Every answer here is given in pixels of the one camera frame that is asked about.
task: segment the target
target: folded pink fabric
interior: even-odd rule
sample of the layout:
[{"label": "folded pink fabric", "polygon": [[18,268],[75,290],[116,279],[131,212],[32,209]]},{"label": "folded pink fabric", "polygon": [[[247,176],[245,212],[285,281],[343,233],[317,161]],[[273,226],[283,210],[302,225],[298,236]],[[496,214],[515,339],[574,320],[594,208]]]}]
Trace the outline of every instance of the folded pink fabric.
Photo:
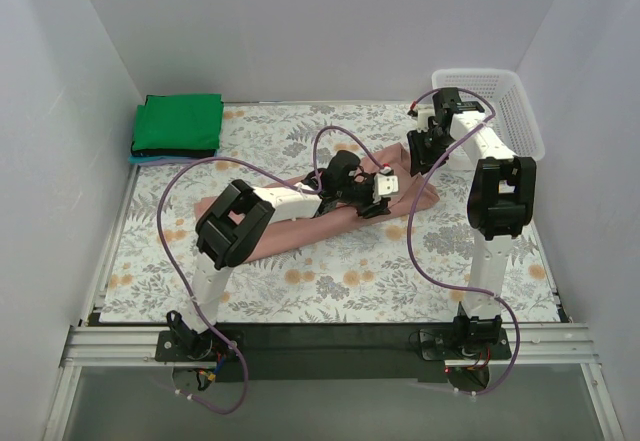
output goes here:
[{"label": "folded pink fabric", "polygon": [[[411,167],[409,153],[400,143],[396,143],[374,153],[374,156],[380,163],[389,164],[393,168],[394,174],[398,176],[400,192],[394,196],[389,203],[391,214],[377,216],[371,219],[362,219],[358,217],[355,208],[339,206],[334,211],[319,218],[281,221],[271,224],[267,227],[256,249],[254,249],[246,262],[284,253],[285,251],[317,243],[323,239],[347,233],[363,226],[369,226],[408,214],[411,209],[411,204],[423,183],[421,176],[416,175],[411,177],[409,174]],[[377,167],[366,156],[362,159],[362,168],[366,172],[374,172],[377,170]],[[304,176],[292,178],[288,181],[290,183],[297,183],[303,177]],[[276,186],[278,186],[278,184],[272,184],[267,187],[271,188]],[[418,201],[418,210],[432,207],[439,199],[436,188],[430,184],[427,185]],[[194,205],[196,219],[199,219],[215,200],[216,198],[202,198],[200,202],[196,203]]]}]

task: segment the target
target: gray wall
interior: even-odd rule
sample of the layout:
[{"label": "gray wall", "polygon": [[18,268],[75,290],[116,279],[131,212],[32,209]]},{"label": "gray wall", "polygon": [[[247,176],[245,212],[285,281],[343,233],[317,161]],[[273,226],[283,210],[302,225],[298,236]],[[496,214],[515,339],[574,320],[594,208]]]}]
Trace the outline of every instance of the gray wall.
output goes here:
[{"label": "gray wall", "polygon": [[89,0],[0,0],[0,439],[39,439],[139,99]]},{"label": "gray wall", "polygon": [[536,224],[627,439],[640,439],[639,47],[640,0],[556,0],[518,70],[547,150]]},{"label": "gray wall", "polygon": [[91,0],[139,91],[411,99],[439,68],[516,69],[553,0]]}]

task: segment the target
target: green folded towel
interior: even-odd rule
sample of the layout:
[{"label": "green folded towel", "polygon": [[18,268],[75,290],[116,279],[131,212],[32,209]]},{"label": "green folded towel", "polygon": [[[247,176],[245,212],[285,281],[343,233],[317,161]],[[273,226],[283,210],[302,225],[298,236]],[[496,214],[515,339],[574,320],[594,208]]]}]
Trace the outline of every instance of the green folded towel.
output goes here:
[{"label": "green folded towel", "polygon": [[131,152],[218,149],[223,108],[219,94],[147,96],[138,106]]}]

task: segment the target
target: floral tablecloth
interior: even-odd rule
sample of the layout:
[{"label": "floral tablecloth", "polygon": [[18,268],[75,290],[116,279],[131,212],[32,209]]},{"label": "floral tablecloth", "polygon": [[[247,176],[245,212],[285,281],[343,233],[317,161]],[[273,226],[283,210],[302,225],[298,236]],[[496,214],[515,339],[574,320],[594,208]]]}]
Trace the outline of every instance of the floral tablecloth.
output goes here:
[{"label": "floral tablecloth", "polygon": [[[338,125],[355,132],[373,151],[406,141],[412,120],[404,105],[247,105],[227,107],[219,154],[266,168],[283,178],[311,170],[311,142],[318,129]],[[339,149],[360,155],[340,133],[327,133],[318,159],[326,165]],[[167,261],[155,228],[155,210],[180,166],[140,168],[108,284],[102,322],[163,322],[187,296]],[[446,166],[433,179],[441,200],[418,213],[414,246],[422,266],[437,279],[464,285],[473,238],[466,219],[472,172]],[[163,213],[171,249],[191,276],[195,267],[194,203],[219,194],[241,178],[269,183],[247,168],[219,161],[199,166],[175,186]],[[422,279],[405,243],[406,217],[240,266],[234,271],[218,321],[420,322],[450,321],[461,299]],[[558,321],[556,306],[530,227],[515,243],[503,297],[520,321]]]}]

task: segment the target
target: purple cable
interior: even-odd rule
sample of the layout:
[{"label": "purple cable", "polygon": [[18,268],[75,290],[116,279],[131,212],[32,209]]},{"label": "purple cable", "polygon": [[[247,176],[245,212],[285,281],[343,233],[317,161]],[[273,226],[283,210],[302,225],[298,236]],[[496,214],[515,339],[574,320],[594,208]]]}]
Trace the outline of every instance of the purple cable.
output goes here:
[{"label": "purple cable", "polygon": [[[431,91],[426,92],[425,94],[420,96],[415,101],[414,104],[418,104],[424,98],[426,98],[430,94],[435,93],[436,91],[438,91],[438,90],[437,89],[432,89]],[[429,172],[426,174],[426,176],[424,178],[424,183],[422,183],[422,186],[420,187],[420,190],[418,191],[418,194],[416,194],[416,197],[413,200],[413,204],[411,205],[411,209],[409,210],[409,219],[407,221],[407,249],[409,250],[409,257],[411,258],[411,262],[413,263],[413,266],[416,268],[416,271],[418,271],[418,273],[420,273],[420,275],[423,278],[425,278],[427,281],[435,284],[436,286],[439,286],[439,287],[445,288],[445,289],[452,289],[452,290],[457,290],[457,291],[466,291],[466,292],[471,292],[471,293],[485,294],[485,295],[490,296],[493,299],[495,299],[498,303],[500,303],[502,306],[504,306],[504,308],[509,312],[509,316],[511,316],[511,319],[513,320],[513,326],[514,326],[514,329],[516,331],[516,343],[515,343],[515,348],[513,350],[513,355],[511,356],[511,361],[509,362],[509,365],[507,366],[507,369],[505,370],[504,373],[502,373],[502,376],[500,376],[498,378],[498,380],[495,383],[493,383],[491,386],[489,386],[488,388],[476,393],[477,395],[482,395],[482,394],[489,394],[490,392],[494,391],[498,386],[500,386],[504,382],[504,380],[507,379],[507,377],[509,376],[509,374],[513,370],[513,367],[514,367],[514,365],[516,363],[516,359],[518,358],[518,353],[520,352],[520,325],[518,324],[518,320],[516,318],[516,314],[513,312],[513,309],[511,309],[511,306],[509,306],[504,299],[502,299],[499,296],[496,296],[495,293],[489,291],[488,289],[470,288],[468,286],[455,286],[453,284],[446,284],[446,283],[443,283],[441,281],[437,281],[434,278],[432,278],[431,276],[429,276],[420,267],[420,264],[418,263],[418,260],[416,259],[415,253],[413,252],[413,243],[411,241],[411,228],[413,226],[413,218],[414,218],[414,216],[416,214],[416,209],[418,207],[418,200],[420,199],[420,196],[422,196],[422,193],[425,190],[425,188],[427,187],[427,184],[429,183],[429,180],[433,176],[433,173],[435,173],[436,169],[438,169],[442,165],[442,163],[444,163],[445,159],[447,159],[447,157],[458,146],[461,146],[465,141],[467,141],[468,139],[473,137],[475,134],[477,134],[482,128],[484,128],[489,123],[489,121],[491,121],[496,116],[496,110],[482,96],[474,93],[473,91],[469,91],[468,89],[458,88],[458,91],[462,91],[463,93],[467,93],[467,94],[470,94],[471,96],[475,96],[476,98],[478,98],[481,102],[485,103],[489,107],[489,109],[491,110],[491,114],[489,116],[487,116],[483,120],[482,123],[478,124],[471,131],[469,131],[467,134],[465,134],[462,138],[460,138],[458,141],[456,141],[451,146],[449,146],[449,148],[442,154],[442,156],[440,156],[438,158],[436,163],[431,167]],[[465,393],[465,394],[473,395],[472,392],[468,392],[468,391],[462,391],[462,392]]]},{"label": "purple cable", "polygon": [[371,154],[371,151],[369,151],[367,149],[367,147],[362,143],[362,141],[360,141],[358,139],[358,137],[355,134],[353,134],[350,131],[348,131],[347,129],[341,128],[339,126],[326,126],[326,127],[322,128],[320,131],[318,131],[318,134],[316,134],[315,140],[313,142],[313,171],[315,172],[316,179],[318,181],[318,189],[317,190],[299,189],[298,187],[294,186],[293,184],[290,184],[290,183],[286,182],[285,180],[279,178],[278,176],[276,176],[274,174],[271,174],[271,173],[265,171],[264,169],[258,168],[257,166],[254,166],[251,163],[247,163],[246,161],[241,161],[239,159],[227,158],[227,157],[212,157],[212,158],[199,159],[199,160],[194,161],[193,163],[189,164],[188,166],[185,166],[184,168],[182,168],[178,172],[178,174],[176,174],[173,177],[173,179],[171,179],[171,181],[169,181],[169,183],[167,184],[167,187],[164,189],[164,192],[162,193],[162,196],[160,196],[160,200],[158,201],[158,209],[156,211],[156,225],[157,225],[157,228],[158,228],[158,236],[160,237],[160,242],[162,243],[162,247],[164,248],[164,252],[167,254],[167,258],[169,258],[169,262],[171,262],[171,265],[174,267],[174,269],[178,273],[178,276],[182,280],[182,283],[184,284],[184,287],[187,290],[187,293],[189,294],[189,299],[193,303],[193,307],[195,308],[196,313],[198,314],[200,319],[202,319],[204,324],[206,324],[207,328],[209,328],[213,334],[215,334],[218,338],[220,338],[220,340],[223,343],[225,343],[227,346],[231,347],[231,349],[236,354],[236,356],[238,356],[238,359],[240,360],[240,364],[242,365],[242,377],[243,377],[242,394],[240,395],[240,399],[238,399],[236,404],[234,404],[230,408],[227,408],[227,409],[219,408],[219,407],[211,404],[210,402],[208,402],[207,400],[205,400],[205,399],[203,399],[203,398],[201,398],[199,396],[196,396],[196,395],[193,395],[193,394],[189,394],[189,395],[185,394],[186,396],[191,396],[190,399],[192,399],[193,401],[195,401],[198,404],[203,405],[204,407],[206,407],[210,411],[213,411],[214,413],[217,413],[217,414],[231,414],[234,411],[236,411],[242,405],[242,403],[244,402],[244,400],[245,400],[245,398],[247,396],[247,390],[249,389],[249,368],[247,367],[247,362],[244,359],[244,356],[242,355],[242,353],[240,352],[238,347],[235,346],[224,334],[222,334],[218,329],[215,328],[215,326],[213,326],[209,322],[209,320],[207,319],[205,314],[200,309],[200,306],[198,305],[197,301],[195,300],[195,294],[193,292],[193,289],[191,288],[191,285],[189,284],[189,281],[187,280],[187,277],[185,276],[184,272],[180,268],[180,265],[178,264],[178,262],[174,258],[173,253],[171,252],[171,249],[169,248],[169,244],[167,243],[167,240],[166,240],[166,238],[164,236],[164,233],[162,231],[162,210],[164,208],[164,203],[167,201],[167,198],[169,197],[169,192],[171,191],[171,188],[173,188],[173,186],[176,184],[176,182],[187,171],[189,171],[192,168],[195,168],[196,166],[198,166],[200,164],[211,163],[211,162],[214,162],[214,161],[228,161],[228,162],[231,162],[231,163],[237,163],[237,164],[240,164],[242,166],[246,166],[249,169],[253,169],[257,173],[260,173],[260,174],[262,174],[262,175],[274,180],[275,182],[280,183],[283,186],[285,186],[285,187],[287,187],[289,189],[292,189],[294,191],[300,191],[300,192],[302,192],[304,194],[318,194],[322,190],[322,184],[321,184],[321,180],[320,180],[320,172],[318,171],[318,156],[317,156],[318,142],[320,141],[320,136],[322,136],[322,134],[325,133],[326,131],[330,131],[330,130],[340,131],[340,132],[350,136],[356,143],[358,143],[358,145],[364,150],[364,152],[367,154],[367,156],[369,156],[369,158],[371,158],[371,160],[376,164],[376,166],[378,166],[380,169],[383,168],[382,164],[380,164],[378,162],[378,160],[373,157],[373,154]]}]

